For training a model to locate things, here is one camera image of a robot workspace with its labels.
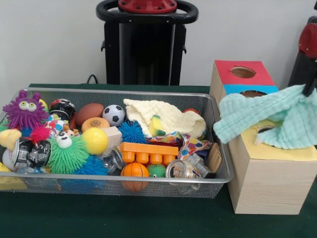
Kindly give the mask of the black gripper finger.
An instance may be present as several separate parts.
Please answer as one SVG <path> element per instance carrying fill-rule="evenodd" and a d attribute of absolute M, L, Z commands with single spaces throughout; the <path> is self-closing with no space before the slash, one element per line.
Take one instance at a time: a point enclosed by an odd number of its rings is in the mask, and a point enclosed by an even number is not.
<path fill-rule="evenodd" d="M 304 76 L 305 86 L 303 89 L 303 95 L 310 96 L 317 87 L 317 70 L 311 70 Z"/>

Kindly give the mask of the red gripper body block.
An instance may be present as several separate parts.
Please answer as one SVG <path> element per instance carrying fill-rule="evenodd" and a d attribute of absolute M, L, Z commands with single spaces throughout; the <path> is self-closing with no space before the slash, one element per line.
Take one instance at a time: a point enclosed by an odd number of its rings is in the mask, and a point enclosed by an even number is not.
<path fill-rule="evenodd" d="M 299 39 L 299 51 L 311 59 L 317 58 L 317 24 L 307 24 Z"/>

